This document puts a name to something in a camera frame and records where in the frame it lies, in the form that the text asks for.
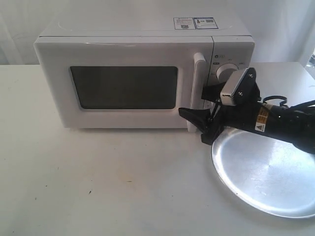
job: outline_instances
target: sticker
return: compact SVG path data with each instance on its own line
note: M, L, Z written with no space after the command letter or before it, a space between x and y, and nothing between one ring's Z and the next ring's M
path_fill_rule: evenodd
M218 29L217 23L213 17L198 17L193 19L197 30Z
M260 131L260 132L265 132L266 129L266 123L269 117L269 111L272 108L272 105L264 103L263 106L261 107L257 116L256 120L256 125L255 125L255 130Z
M176 30L195 30L193 18L174 18L174 27Z

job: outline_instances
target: white table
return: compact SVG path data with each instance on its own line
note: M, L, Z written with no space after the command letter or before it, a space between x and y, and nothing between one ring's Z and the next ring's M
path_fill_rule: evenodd
M253 66L263 97L315 99L299 64ZM315 219L271 216L230 193L198 134L63 128L39 66L0 66L0 108L1 236L315 233Z

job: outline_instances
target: dial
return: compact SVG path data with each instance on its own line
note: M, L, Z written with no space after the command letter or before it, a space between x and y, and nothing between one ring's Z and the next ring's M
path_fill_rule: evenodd
M217 70L217 79L220 83L226 82L236 70L238 70L237 65L232 63L224 64Z

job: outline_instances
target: microwave window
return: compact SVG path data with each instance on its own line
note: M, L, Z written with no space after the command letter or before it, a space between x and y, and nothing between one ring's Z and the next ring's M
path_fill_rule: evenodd
M83 109L173 109L178 69L173 66L72 66Z

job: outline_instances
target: round plate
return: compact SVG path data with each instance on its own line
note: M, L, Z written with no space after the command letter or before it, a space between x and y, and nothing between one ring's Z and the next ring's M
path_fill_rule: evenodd
M315 215L315 156L292 144L226 128L212 146L223 183L251 206L287 218Z

